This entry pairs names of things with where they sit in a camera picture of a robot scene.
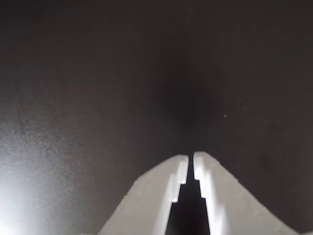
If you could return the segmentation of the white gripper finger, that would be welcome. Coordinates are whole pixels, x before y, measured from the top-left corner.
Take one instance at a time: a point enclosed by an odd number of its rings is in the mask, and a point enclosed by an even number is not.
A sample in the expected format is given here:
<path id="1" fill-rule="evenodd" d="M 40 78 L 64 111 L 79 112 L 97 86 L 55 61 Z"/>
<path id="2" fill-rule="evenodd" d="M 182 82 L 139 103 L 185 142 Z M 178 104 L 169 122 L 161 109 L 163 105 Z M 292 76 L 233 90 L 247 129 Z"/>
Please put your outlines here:
<path id="1" fill-rule="evenodd" d="M 194 178 L 205 199 L 212 235 L 295 235 L 261 204 L 215 158 L 205 152 L 193 156 Z"/>
<path id="2" fill-rule="evenodd" d="M 138 177 L 99 234 L 165 234 L 171 205 L 186 183 L 188 165 L 186 155 L 176 155 Z"/>

